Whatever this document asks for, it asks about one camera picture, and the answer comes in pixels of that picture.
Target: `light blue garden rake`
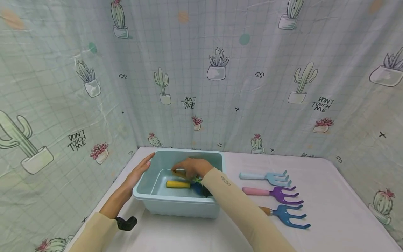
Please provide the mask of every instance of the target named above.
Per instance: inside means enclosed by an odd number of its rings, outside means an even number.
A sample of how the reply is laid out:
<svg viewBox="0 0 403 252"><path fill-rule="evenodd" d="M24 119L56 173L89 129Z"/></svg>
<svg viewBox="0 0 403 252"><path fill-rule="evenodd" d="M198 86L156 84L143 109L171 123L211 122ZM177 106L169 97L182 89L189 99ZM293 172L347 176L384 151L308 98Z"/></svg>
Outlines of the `light blue garden rake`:
<svg viewBox="0 0 403 252"><path fill-rule="evenodd" d="M240 179L258 179L258 180L265 180L269 181L271 185L278 185L283 187L290 187L291 180L288 181L290 176L287 175L287 171L283 173L266 173L266 175L260 175L255 173L240 173Z"/></svg>

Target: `grid pattern fabric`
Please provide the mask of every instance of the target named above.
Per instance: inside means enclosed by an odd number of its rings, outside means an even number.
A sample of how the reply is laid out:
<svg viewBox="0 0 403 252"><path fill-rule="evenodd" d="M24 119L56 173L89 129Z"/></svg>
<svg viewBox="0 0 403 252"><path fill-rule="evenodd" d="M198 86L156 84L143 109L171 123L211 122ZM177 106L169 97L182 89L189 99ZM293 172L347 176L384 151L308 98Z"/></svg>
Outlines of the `grid pattern fabric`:
<svg viewBox="0 0 403 252"><path fill-rule="evenodd" d="M403 247L402 11L6 0L0 248L62 251L138 146L326 158Z"/></svg>

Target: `beige arm sleeve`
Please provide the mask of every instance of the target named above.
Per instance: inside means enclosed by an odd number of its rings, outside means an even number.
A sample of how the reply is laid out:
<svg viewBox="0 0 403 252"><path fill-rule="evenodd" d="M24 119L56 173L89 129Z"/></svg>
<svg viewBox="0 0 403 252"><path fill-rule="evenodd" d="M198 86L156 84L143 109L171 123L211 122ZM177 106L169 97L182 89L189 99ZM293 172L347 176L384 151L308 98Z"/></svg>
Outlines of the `beige arm sleeve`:
<svg viewBox="0 0 403 252"><path fill-rule="evenodd" d="M213 168L201 183L237 225L254 252L295 252L266 214L224 173Z"/></svg>
<svg viewBox="0 0 403 252"><path fill-rule="evenodd" d="M116 220L96 212L69 252L102 252L119 230Z"/></svg>

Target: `pink handle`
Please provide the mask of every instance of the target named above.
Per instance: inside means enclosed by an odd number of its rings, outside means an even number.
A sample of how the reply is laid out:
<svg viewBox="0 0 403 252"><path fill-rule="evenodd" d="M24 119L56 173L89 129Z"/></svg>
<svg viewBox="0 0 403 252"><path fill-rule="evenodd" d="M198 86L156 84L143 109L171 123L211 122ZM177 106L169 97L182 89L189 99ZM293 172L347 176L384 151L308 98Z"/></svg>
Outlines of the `pink handle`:
<svg viewBox="0 0 403 252"><path fill-rule="evenodd" d="M270 195L270 191L268 190L257 189L252 187L242 187L242 191L247 195L265 195L265 196Z"/></svg>

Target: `light blue plastic bin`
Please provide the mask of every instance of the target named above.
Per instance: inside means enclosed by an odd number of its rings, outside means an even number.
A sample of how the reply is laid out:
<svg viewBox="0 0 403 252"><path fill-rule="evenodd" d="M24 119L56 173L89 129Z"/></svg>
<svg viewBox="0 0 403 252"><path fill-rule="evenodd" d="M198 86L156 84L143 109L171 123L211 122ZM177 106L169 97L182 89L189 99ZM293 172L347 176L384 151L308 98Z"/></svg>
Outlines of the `light blue plastic bin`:
<svg viewBox="0 0 403 252"><path fill-rule="evenodd" d="M133 196L142 200L154 215L176 215L215 219L220 206L214 198L197 195L192 189L166 188L167 180L181 180L171 168L187 157L204 158L225 173L224 155L217 151L167 149L155 151L149 169L133 188Z"/></svg>

